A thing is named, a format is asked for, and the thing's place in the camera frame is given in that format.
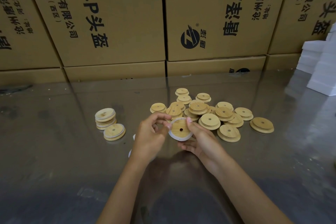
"metal table surface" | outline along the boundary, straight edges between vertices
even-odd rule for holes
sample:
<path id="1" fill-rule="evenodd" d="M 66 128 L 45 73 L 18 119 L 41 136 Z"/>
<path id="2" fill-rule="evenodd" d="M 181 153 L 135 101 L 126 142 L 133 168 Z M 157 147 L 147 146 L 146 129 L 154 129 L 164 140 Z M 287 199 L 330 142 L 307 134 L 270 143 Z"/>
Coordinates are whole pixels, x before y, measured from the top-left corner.
<path id="1" fill-rule="evenodd" d="M 301 71 L 249 72 L 34 85 L 0 95 L 0 223 L 94 223 L 153 103 L 205 92 L 271 120 L 241 140 L 218 139 L 295 223 L 336 223 L 336 98 Z M 104 140 L 96 111 L 112 107 L 125 136 Z M 219 183 L 168 136 L 145 171 L 132 223 L 242 223 Z"/>

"brown cardboard box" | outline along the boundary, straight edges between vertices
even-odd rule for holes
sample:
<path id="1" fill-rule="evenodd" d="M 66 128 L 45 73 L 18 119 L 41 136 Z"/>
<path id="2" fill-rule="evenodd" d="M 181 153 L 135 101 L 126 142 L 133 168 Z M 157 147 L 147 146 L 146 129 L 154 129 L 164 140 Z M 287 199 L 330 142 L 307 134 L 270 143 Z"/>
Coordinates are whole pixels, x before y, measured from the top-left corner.
<path id="1" fill-rule="evenodd" d="M 64 66 L 165 60 L 162 0 L 36 0 Z"/>
<path id="2" fill-rule="evenodd" d="M 207 73 L 234 73 L 262 70 L 266 57 L 225 58 L 190 61 L 168 61 L 167 74 L 189 75 Z"/>
<path id="3" fill-rule="evenodd" d="M 268 53 L 299 53 L 305 41 L 324 40 L 335 8 L 336 0 L 284 0 Z"/>
<path id="4" fill-rule="evenodd" d="M 27 69 L 0 72 L 0 85 L 21 85 L 50 82 L 67 82 L 61 68 Z"/>
<path id="5" fill-rule="evenodd" d="M 263 70 L 296 69 L 300 53 L 266 55 Z"/>
<path id="6" fill-rule="evenodd" d="M 266 54 L 281 2 L 166 0 L 168 60 Z"/>
<path id="7" fill-rule="evenodd" d="M 165 62 L 65 67 L 65 72 L 71 82 L 164 77 Z"/>
<path id="8" fill-rule="evenodd" d="M 0 3 L 0 70 L 61 67 L 34 0 Z"/>

